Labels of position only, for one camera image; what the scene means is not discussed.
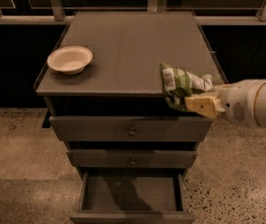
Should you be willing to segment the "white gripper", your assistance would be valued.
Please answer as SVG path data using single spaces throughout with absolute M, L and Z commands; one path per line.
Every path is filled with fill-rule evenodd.
M 232 83 L 219 95 L 193 95 L 185 98 L 188 111 L 214 119 L 225 113 L 234 125 L 266 128 L 266 79 L 247 79 Z

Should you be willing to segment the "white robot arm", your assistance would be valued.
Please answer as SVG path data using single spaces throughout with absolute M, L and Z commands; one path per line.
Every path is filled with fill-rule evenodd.
M 223 114 L 233 125 L 266 128 L 266 79 L 215 86 L 185 98 L 187 110 L 214 119 Z

